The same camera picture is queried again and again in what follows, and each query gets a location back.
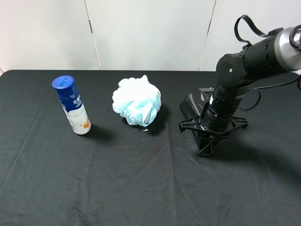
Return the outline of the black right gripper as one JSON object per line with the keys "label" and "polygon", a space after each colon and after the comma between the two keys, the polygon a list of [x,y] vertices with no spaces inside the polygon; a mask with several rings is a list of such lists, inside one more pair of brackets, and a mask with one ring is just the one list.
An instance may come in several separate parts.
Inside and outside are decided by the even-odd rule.
{"label": "black right gripper", "polygon": [[213,146],[220,141],[220,137],[231,131],[242,127],[246,129],[248,122],[245,118],[235,117],[233,115],[198,115],[190,119],[179,122],[180,132],[191,130],[197,132],[199,135],[209,135],[208,137],[201,137],[199,156],[207,157],[212,154]]}

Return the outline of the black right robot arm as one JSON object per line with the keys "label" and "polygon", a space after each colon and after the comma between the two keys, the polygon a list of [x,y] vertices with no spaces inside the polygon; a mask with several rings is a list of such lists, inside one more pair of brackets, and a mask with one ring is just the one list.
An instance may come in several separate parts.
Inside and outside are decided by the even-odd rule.
{"label": "black right robot arm", "polygon": [[301,68],[301,27],[278,28],[269,37],[247,45],[239,53],[225,54],[217,63],[215,88],[200,88],[200,100],[188,94],[180,103],[185,120],[180,132],[191,130],[200,156],[212,154],[213,146],[248,122],[234,114],[250,85],[258,80]]}

